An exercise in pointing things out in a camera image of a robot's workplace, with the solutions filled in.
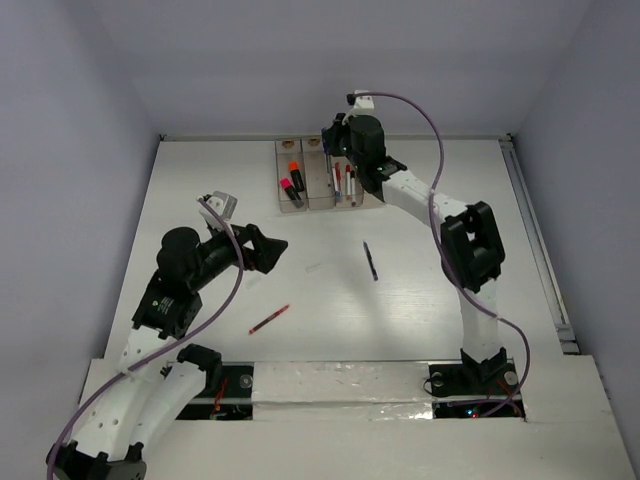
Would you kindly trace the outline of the red gel pen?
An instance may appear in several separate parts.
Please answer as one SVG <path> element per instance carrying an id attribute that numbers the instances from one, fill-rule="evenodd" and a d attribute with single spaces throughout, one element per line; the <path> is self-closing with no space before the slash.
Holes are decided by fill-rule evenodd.
<path id="1" fill-rule="evenodd" d="M 338 199 L 340 199 L 342 197 L 342 183 L 341 183 L 341 171 L 340 171 L 339 162 L 334 163 L 333 177 L 334 177 L 335 195 Z"/>

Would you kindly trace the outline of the clear four-compartment organizer tray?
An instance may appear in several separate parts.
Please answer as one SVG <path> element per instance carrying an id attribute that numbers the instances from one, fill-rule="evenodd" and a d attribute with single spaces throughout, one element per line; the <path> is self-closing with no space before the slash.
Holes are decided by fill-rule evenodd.
<path id="1" fill-rule="evenodd" d="M 350 200 L 347 200 L 345 197 L 344 184 L 345 165 L 349 164 L 351 166 L 351 164 L 345 158 L 334 158 L 329 155 L 331 167 L 334 166 L 335 162 L 340 163 L 342 197 L 336 201 L 333 186 L 327 189 L 323 145 L 321 138 L 318 136 L 277 139 L 274 141 L 274 153 L 278 203 L 280 211 L 284 214 L 329 210 L 348 211 L 371 209 L 383 205 L 377 198 L 365 192 L 355 176 L 357 204 L 355 207 L 351 207 Z M 288 169 L 288 164 L 291 161 L 298 162 L 304 179 L 305 191 L 298 192 L 304 202 L 304 206 L 300 209 L 294 207 L 280 186 L 280 180 L 282 178 L 287 178 L 291 181 Z"/>

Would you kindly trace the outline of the red-capped whiteboard marker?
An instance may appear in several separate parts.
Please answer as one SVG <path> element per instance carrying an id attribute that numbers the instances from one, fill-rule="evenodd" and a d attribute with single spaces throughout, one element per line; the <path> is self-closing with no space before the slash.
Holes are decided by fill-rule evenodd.
<path id="1" fill-rule="evenodd" d="M 345 197 L 347 200 L 351 199 L 352 196 L 352 188 L 351 188 L 351 166 L 349 164 L 345 165 L 344 169 L 344 184 L 345 184 Z"/>

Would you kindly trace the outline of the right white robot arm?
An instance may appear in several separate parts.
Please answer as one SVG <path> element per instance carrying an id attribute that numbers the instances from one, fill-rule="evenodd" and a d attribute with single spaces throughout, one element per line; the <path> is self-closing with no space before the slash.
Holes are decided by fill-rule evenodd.
<path id="1" fill-rule="evenodd" d="M 387 153 L 380 121 L 336 115 L 322 131 L 323 147 L 348 159 L 364 191 L 428 226 L 445 276 L 456 288 L 463 325 L 461 360 L 430 369 L 438 397 L 486 395 L 508 369 L 496 315 L 497 279 L 506 258 L 491 207 L 455 200 L 419 180 Z"/>

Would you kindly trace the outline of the orange highlighter marker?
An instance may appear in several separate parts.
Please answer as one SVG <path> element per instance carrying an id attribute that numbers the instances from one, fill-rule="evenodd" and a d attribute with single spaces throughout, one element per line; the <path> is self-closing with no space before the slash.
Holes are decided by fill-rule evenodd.
<path id="1" fill-rule="evenodd" d="M 291 161 L 288 164 L 288 169 L 289 169 L 289 175 L 295 190 L 297 192 L 304 192 L 305 191 L 304 179 L 303 179 L 302 171 L 299 167 L 298 162 Z"/>

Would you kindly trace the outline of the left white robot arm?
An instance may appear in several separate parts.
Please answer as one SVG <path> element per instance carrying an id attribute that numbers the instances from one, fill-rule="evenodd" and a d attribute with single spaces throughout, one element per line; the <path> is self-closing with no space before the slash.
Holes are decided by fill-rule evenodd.
<path id="1" fill-rule="evenodd" d="M 72 417 L 47 456 L 50 479 L 142 479 L 147 457 L 198 394 L 222 388 L 219 352 L 191 342 L 201 289 L 230 267 L 269 273 L 288 247 L 253 224 L 166 233 L 114 378 Z"/>

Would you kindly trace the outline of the pink highlighter marker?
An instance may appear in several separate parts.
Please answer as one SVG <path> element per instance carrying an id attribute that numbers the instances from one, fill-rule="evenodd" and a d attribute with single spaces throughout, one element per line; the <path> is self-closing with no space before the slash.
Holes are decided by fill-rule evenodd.
<path id="1" fill-rule="evenodd" d="M 280 186 L 296 209 L 300 209 L 304 206 L 302 198 L 289 179 L 282 178 L 280 180 Z"/>

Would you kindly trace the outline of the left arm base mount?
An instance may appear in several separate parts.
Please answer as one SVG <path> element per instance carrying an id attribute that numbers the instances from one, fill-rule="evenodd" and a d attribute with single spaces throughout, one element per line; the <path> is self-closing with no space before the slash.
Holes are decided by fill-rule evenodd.
<path id="1" fill-rule="evenodd" d="M 224 363 L 216 387 L 207 387 L 178 414 L 177 420 L 244 421 L 253 418 L 253 363 Z"/>

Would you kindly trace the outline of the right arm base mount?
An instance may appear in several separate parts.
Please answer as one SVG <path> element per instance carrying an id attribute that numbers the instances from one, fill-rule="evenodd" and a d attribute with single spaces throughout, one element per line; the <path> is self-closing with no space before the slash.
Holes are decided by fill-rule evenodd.
<path id="1" fill-rule="evenodd" d="M 478 380 L 462 363 L 429 366 L 423 390 L 432 398 L 436 419 L 524 418 L 515 365 L 508 361 L 494 377 Z"/>

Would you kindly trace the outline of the dark purple gel pen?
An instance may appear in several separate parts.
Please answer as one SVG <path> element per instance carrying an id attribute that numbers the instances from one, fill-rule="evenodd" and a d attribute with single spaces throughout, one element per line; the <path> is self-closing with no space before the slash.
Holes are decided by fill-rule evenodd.
<path id="1" fill-rule="evenodd" d="M 375 282 L 377 282 L 379 280 L 379 275 L 378 275 L 377 269 L 376 269 L 375 264 L 374 264 L 374 260 L 373 260 L 373 256 L 372 256 L 370 247 L 369 247 L 369 245 L 368 245 L 368 243 L 366 241 L 363 241 L 362 243 L 363 243 L 363 249 L 364 249 L 365 256 L 366 256 L 366 259 L 367 259 L 367 262 L 368 262 L 368 265 L 369 265 L 369 268 L 370 268 L 370 272 L 371 272 L 372 278 L 373 278 L 373 280 Z"/>

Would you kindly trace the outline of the aluminium side rail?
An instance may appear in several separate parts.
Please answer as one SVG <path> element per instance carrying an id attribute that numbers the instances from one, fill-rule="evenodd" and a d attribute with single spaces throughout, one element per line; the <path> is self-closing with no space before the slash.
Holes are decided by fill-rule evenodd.
<path id="1" fill-rule="evenodd" d="M 580 355 L 580 346 L 562 299 L 513 140 L 511 137 L 500 139 L 499 145 L 562 352 L 564 355 Z"/>

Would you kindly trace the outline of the blue gel pen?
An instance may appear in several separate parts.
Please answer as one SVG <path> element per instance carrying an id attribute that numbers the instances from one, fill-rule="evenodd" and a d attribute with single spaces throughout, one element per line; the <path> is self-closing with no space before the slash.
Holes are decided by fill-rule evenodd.
<path id="1" fill-rule="evenodd" d="M 330 164 L 330 156 L 327 151 L 326 145 L 323 143 L 323 154 L 324 154 L 324 164 L 326 169 L 326 177 L 327 177 L 327 189 L 330 189 L 333 186 L 332 173 L 331 173 L 331 164 Z"/>

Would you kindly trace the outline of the blue-capped whiteboard marker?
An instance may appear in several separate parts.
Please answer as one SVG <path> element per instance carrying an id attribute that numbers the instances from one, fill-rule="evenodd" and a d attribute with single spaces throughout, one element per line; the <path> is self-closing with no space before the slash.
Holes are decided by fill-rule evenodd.
<path id="1" fill-rule="evenodd" d="M 333 166 L 331 167 L 331 174 L 332 174 L 332 181 L 333 181 L 333 189 L 334 189 L 334 196 L 336 198 L 336 201 L 338 201 L 341 197 L 341 191 L 340 191 L 340 180 L 339 180 L 339 175 L 338 175 L 338 171 L 336 170 L 336 167 Z"/>

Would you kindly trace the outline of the red slim pen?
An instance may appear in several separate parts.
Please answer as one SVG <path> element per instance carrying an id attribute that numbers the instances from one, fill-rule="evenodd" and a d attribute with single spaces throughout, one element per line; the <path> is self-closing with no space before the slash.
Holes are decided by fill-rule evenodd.
<path id="1" fill-rule="evenodd" d="M 275 311 L 274 313 L 272 313 L 271 315 L 269 315 L 267 318 L 265 318 L 264 320 L 262 320 L 261 322 L 259 322 L 258 324 L 256 324 L 255 326 L 253 326 L 252 328 L 250 328 L 248 330 L 248 335 L 253 335 L 255 334 L 257 331 L 259 331 L 260 329 L 262 329 L 263 327 L 265 327 L 266 325 L 268 325 L 270 322 L 272 322 L 273 320 L 275 320 L 277 317 L 279 317 L 280 315 L 282 315 L 283 313 L 285 313 L 288 309 L 289 309 L 290 305 L 284 305 L 283 307 L 281 307 L 280 309 L 278 309 L 277 311 Z"/>

